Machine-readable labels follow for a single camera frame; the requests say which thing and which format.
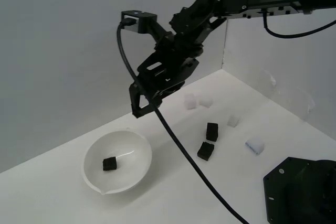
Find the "white table surface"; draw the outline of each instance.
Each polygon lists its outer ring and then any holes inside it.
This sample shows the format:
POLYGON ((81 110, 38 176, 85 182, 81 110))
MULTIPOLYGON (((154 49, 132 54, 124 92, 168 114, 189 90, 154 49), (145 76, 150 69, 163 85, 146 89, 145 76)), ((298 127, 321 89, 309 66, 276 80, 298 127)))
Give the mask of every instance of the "white table surface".
MULTIPOLYGON (((222 70, 167 97, 160 110, 205 175, 250 224, 267 223, 262 178, 285 158, 336 160, 335 140, 222 70), (183 97, 190 92, 209 94, 214 104, 188 111, 183 97), (231 114, 241 116, 236 128, 226 126, 231 114), (196 156, 207 122, 220 130, 208 162, 196 156), (261 155, 244 145, 250 137, 264 140, 261 155)), ((1 173, 0 223, 239 221, 210 193, 152 113, 140 119, 127 114, 1 173), (148 138, 152 165, 134 189, 102 196, 81 177, 83 155, 99 137, 125 127, 148 138)))

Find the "white bowl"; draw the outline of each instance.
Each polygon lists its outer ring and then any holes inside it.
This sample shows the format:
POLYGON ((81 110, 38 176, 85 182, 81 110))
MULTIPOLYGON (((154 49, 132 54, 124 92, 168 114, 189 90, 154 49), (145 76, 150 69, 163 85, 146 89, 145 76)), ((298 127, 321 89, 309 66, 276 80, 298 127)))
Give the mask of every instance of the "white bowl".
POLYGON ((94 142, 86 152, 82 176, 93 190, 114 194, 134 187, 146 175, 152 162, 147 139, 130 130, 111 132, 94 142), (117 158, 117 169, 103 171, 103 160, 117 158))

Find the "black cable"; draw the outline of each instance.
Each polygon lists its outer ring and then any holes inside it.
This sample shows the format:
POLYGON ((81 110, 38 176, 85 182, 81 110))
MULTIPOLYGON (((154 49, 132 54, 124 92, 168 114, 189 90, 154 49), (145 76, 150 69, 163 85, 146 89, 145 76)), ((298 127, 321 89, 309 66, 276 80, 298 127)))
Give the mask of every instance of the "black cable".
POLYGON ((264 18, 264 28, 265 30, 271 34, 272 36, 274 37, 277 37, 277 38, 280 38, 280 39, 295 39, 295 38, 301 38, 301 37, 305 37, 305 36, 308 36, 308 35, 312 35, 312 34, 315 34, 315 33, 318 33, 319 31, 322 31, 322 30, 325 30, 333 25, 336 24, 336 20, 325 25, 325 26, 322 26, 318 29, 315 29, 313 31, 308 31, 306 33, 302 33, 302 34, 292 34, 292 35, 282 35, 282 34, 276 34, 275 32, 271 31, 269 28, 268 28, 268 25, 267 25, 267 13, 264 12, 263 13, 263 18, 264 18))
POLYGON ((215 187, 210 183, 210 181, 206 178, 206 176, 203 174, 203 172, 201 171, 201 169, 197 166, 197 164, 195 163, 195 161, 190 157, 189 153, 186 151, 186 149, 183 147, 183 145, 181 144, 181 142, 178 140, 178 138, 175 136, 174 132, 172 131, 172 129, 169 127, 169 125, 167 124, 166 120, 164 119, 163 115, 161 114, 160 110, 154 105, 152 98, 147 94, 147 92, 145 91, 145 89, 142 87, 141 82, 139 81, 139 79, 137 78, 137 76, 135 75, 131 65, 129 64, 127 57, 125 55, 123 46, 122 46, 122 42, 121 42, 121 29, 124 26, 127 25, 133 25, 134 22, 131 21, 132 18, 127 18, 121 21, 121 23, 118 26, 117 29, 117 42, 118 42, 118 47, 119 47, 119 51, 121 54, 121 58, 123 60, 123 62, 125 63, 125 66, 128 70, 128 72, 130 73, 130 75, 132 76, 135 84, 139 87, 140 92, 146 97, 146 99, 148 100, 149 105, 152 107, 152 109, 154 110, 155 114, 158 116, 159 120, 161 121, 161 123, 163 124, 164 128, 166 129, 166 131, 168 132, 169 136, 173 139, 174 143, 178 146, 178 148, 180 149, 180 151, 183 153, 183 155, 185 156, 185 158, 189 161, 189 163, 191 164, 191 166, 195 169, 195 171, 197 172, 197 174, 201 177, 201 179, 203 180, 203 182, 206 184, 206 186, 210 189, 210 191, 216 196, 216 198, 224 205, 224 207, 226 207, 226 209, 234 216, 236 217, 241 223, 243 224, 249 224, 242 216, 240 216, 227 202, 226 200, 219 194, 219 192, 217 192, 217 190, 215 189, 215 187))

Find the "white wall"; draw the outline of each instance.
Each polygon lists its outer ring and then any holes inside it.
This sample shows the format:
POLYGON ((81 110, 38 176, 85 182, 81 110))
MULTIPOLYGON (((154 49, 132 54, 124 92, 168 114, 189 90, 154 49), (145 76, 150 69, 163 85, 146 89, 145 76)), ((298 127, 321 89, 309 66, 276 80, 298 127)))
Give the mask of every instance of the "white wall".
MULTIPOLYGON (((194 0, 0 0, 0 172, 130 112, 116 46, 120 12, 142 9, 166 28, 194 0)), ((205 43, 192 82, 221 68, 225 26, 205 43)), ((149 35, 123 32, 136 67, 149 35)))
MULTIPOLYGON (((270 17, 269 28, 280 34, 301 33, 335 17, 334 9, 270 17)), ((276 80, 272 99, 296 115, 312 97, 316 106, 307 121, 336 139, 336 26, 285 40, 268 35, 261 18, 239 19, 229 21, 227 33, 225 70, 263 94, 268 88, 258 86, 257 78, 261 71, 269 72, 276 80)))

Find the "robotic arm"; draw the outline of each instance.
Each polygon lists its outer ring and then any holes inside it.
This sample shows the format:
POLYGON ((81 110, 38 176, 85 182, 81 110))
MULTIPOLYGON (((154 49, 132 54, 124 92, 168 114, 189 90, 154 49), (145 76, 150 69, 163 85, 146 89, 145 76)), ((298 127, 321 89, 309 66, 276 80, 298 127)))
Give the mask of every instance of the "robotic arm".
MULTIPOLYGON (((124 29, 150 34, 156 42, 155 52, 137 70, 139 81, 159 107, 163 98, 184 85, 199 63, 196 58, 203 52, 203 41, 226 20, 264 17, 268 29, 267 16, 311 14, 315 9, 335 7, 336 0, 196 0, 189 8, 183 7, 174 14, 170 25, 176 34, 164 30, 156 22, 155 14, 129 10, 122 12, 122 19, 135 19, 134 25, 124 29)), ((140 107, 143 94, 135 83, 129 91, 134 116, 139 118, 153 111, 149 105, 140 107)))

